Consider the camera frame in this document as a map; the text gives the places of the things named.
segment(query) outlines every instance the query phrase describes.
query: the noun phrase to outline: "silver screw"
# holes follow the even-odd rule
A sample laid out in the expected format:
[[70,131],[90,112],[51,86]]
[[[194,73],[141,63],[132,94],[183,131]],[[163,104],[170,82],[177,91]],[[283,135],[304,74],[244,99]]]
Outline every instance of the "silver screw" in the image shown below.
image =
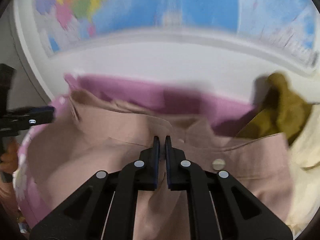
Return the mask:
[[187,161],[187,160],[184,160],[180,164],[181,164],[182,167],[189,167],[191,165],[191,162]]
[[226,171],[219,171],[218,174],[219,174],[219,177],[221,177],[223,179],[225,179],[225,178],[227,178],[229,176],[229,173],[226,172]]
[[106,177],[106,175],[107,175],[107,173],[105,171],[98,171],[96,174],[98,179],[103,179]]
[[144,162],[143,162],[143,161],[136,161],[136,162],[134,163],[134,166],[136,166],[136,167],[138,167],[138,168],[141,168],[141,167],[144,166]]

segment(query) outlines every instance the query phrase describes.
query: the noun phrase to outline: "world map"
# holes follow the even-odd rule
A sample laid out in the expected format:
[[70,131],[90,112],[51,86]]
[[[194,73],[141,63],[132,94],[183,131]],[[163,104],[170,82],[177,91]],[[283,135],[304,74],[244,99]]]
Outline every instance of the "world map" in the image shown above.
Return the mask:
[[314,67],[311,0],[34,0],[47,55],[126,29],[184,26],[258,39]]

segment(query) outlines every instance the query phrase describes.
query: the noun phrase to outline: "white surface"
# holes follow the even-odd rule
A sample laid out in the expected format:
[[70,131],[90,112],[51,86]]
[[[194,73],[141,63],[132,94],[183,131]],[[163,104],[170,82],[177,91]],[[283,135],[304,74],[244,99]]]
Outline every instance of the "white surface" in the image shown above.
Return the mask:
[[192,86],[252,102],[257,78],[281,70],[309,101],[320,101],[320,75],[290,71],[299,63],[263,44],[208,30],[149,29],[96,39],[48,58],[33,18],[32,0],[14,0],[17,32],[39,83],[53,98],[67,91],[64,73],[96,73]]

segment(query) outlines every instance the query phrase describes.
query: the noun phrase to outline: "mustard yellow cloth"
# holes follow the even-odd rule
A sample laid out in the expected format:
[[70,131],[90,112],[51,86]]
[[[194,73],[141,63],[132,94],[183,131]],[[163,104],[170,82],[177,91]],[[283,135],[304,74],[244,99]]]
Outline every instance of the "mustard yellow cloth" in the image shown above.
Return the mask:
[[305,126],[312,104],[291,91],[281,73],[271,74],[267,82],[270,90],[259,108],[259,113],[236,137],[258,139],[283,132],[291,145]]

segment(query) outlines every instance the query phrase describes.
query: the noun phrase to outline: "pink fabric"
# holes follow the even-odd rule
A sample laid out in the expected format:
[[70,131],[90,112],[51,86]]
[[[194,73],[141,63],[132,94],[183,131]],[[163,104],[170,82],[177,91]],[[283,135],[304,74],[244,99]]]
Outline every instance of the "pink fabric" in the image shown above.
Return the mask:
[[[81,76],[77,79],[67,74],[66,81],[71,88],[83,88],[100,99],[111,101],[121,99],[149,110],[163,114],[202,114],[218,135],[234,136],[254,117],[251,105],[215,97],[195,90],[184,90],[165,85],[111,78],[103,76]],[[59,116],[67,107],[64,97],[56,98],[51,105]],[[45,125],[34,127],[27,136],[32,139]],[[19,150],[19,157],[25,156],[30,141],[25,140]],[[32,228],[43,219],[50,209],[41,199],[36,184],[26,165],[27,189],[25,198],[18,198],[18,204],[29,226]]]

